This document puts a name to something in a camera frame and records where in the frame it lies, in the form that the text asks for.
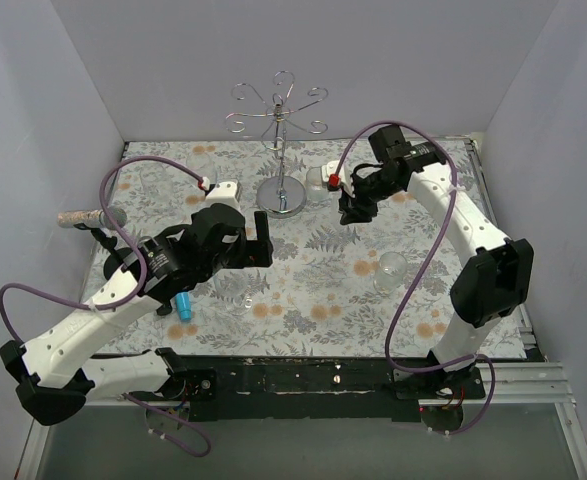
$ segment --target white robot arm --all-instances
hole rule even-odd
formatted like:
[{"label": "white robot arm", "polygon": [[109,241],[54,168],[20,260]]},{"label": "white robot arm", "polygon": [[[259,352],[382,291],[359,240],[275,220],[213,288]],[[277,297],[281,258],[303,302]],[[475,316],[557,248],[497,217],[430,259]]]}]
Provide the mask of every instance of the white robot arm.
[{"label": "white robot arm", "polygon": [[87,400],[124,392],[156,392],[167,398],[183,388],[187,369],[169,348],[136,356],[91,358],[140,317],[158,309],[176,294],[192,290],[221,268],[269,267],[273,246],[263,212],[255,213],[257,240],[247,240],[245,219],[239,212],[240,186],[222,182],[207,195],[205,208],[191,225],[170,227],[139,246],[148,266],[144,288],[113,310],[95,305],[116,302],[138,283],[139,261],[130,249],[107,260],[110,276],[87,302],[37,338],[23,345],[11,340],[0,355],[18,381],[22,406],[43,425],[59,423]]},{"label": "white robot arm", "polygon": [[[323,167],[330,190],[340,189],[341,223],[367,223],[377,215],[377,202],[406,191],[442,226],[449,208],[451,169],[432,143],[411,145],[399,126],[380,128],[369,137],[379,165],[358,165],[337,176],[337,161]],[[378,171],[360,177],[363,168]],[[462,191],[458,191],[446,229],[462,264],[451,289],[455,313],[430,363],[442,365],[460,357],[469,360],[444,367],[457,371],[473,363],[489,332],[527,297],[533,249],[524,239],[514,241],[493,225]]]}]

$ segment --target metal bracket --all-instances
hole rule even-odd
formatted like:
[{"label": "metal bracket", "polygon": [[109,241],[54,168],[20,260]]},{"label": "metal bracket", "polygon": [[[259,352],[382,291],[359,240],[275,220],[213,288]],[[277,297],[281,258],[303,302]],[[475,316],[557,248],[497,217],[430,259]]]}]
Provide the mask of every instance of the metal bracket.
[{"label": "metal bracket", "polygon": [[399,400],[425,400],[428,398],[441,403],[443,399],[449,398],[444,398],[440,393],[443,388],[451,390],[449,395],[459,395],[460,391],[463,391],[464,398],[467,400],[479,400],[486,396],[480,371],[473,366],[446,373],[436,371],[426,374],[409,374],[393,370],[393,380],[395,381],[395,396]]},{"label": "metal bracket", "polygon": [[587,444],[575,412],[575,405],[556,403],[555,409],[560,419],[564,438],[573,458],[573,465],[580,479],[587,479]]},{"label": "metal bracket", "polygon": [[[485,364],[477,364],[484,389],[491,386],[491,372]],[[493,404],[567,403],[575,402],[573,391],[561,363],[495,363],[497,383]],[[482,404],[484,399],[465,399],[465,404]],[[420,406],[438,405],[441,400],[420,400]]]}]

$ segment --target table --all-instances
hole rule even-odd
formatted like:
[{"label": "table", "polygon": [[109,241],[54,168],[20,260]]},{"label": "table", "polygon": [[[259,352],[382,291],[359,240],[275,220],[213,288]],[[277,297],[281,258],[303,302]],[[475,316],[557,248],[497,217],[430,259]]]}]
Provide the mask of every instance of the table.
[{"label": "table", "polygon": [[[440,142],[459,169],[460,184],[485,210],[464,140]],[[346,143],[290,142],[288,173],[303,181],[309,167],[338,159]],[[260,142],[130,143],[124,158],[138,155],[161,155],[187,164],[210,158],[220,180],[235,179],[243,185],[247,233],[255,235],[256,189],[277,172],[277,162]],[[367,141],[357,142],[348,158],[350,165],[374,161]],[[149,190],[143,183],[148,186],[154,178],[163,182],[159,196],[145,194]],[[139,238],[189,222],[202,201],[190,177],[177,169],[140,162],[120,172],[111,204],[126,210],[127,230]],[[190,323],[180,322],[175,313],[164,318],[149,314],[100,352],[132,353],[166,346],[197,355],[383,356],[390,320],[438,227],[405,193],[382,202],[378,217],[367,225],[337,225],[334,203],[309,204],[292,218],[270,219],[274,263],[269,269],[249,270],[253,306],[245,315],[225,311],[211,280],[190,294],[194,314]],[[388,251],[403,254],[409,270],[397,294],[382,297],[373,289],[372,273],[380,255]],[[97,249],[84,300],[104,283],[102,265],[107,256]],[[445,241],[398,323],[392,343],[395,356],[426,356],[439,341],[453,311],[448,292],[460,270],[452,246]],[[521,317],[516,312],[491,332],[482,353],[493,358],[525,357],[518,329]]]}]

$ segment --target clear glass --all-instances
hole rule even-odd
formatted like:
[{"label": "clear glass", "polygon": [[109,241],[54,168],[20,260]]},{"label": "clear glass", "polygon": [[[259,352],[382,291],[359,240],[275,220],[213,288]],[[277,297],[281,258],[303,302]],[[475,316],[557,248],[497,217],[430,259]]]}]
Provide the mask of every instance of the clear glass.
[{"label": "clear glass", "polygon": [[381,295],[390,295],[404,281],[408,262],[397,252],[386,252],[380,257],[380,266],[373,276],[373,287]]},{"label": "clear glass", "polygon": [[[189,153],[183,163],[198,175],[207,177],[211,181],[211,184],[217,183],[217,167],[213,158],[208,153]],[[190,183],[197,187],[197,182],[194,179],[188,175],[186,177]]]},{"label": "clear glass", "polygon": [[149,202],[149,209],[158,214],[171,214],[177,207],[175,185],[167,166],[158,162],[149,165],[140,173],[142,191]]},{"label": "clear glass", "polygon": [[329,200],[329,191],[322,185],[322,169],[309,168],[306,172],[306,199],[311,203],[323,203]]},{"label": "clear glass", "polygon": [[226,310],[232,315],[244,315],[251,309],[253,299],[246,271],[220,270],[213,277],[213,284]]}]

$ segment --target black metal base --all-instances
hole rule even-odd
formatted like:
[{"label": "black metal base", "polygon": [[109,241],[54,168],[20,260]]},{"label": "black metal base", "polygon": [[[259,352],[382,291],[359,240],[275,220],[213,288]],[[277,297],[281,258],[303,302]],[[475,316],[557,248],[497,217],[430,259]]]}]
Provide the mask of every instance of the black metal base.
[{"label": "black metal base", "polygon": [[[390,418],[420,422],[418,399],[451,396],[484,398],[477,369],[456,375],[414,375],[396,380],[385,359],[316,357],[181,356],[195,384],[212,381],[206,393],[187,394],[191,421],[222,419]],[[402,365],[427,366],[429,359],[401,359]],[[161,400],[151,394],[136,395]]]}]

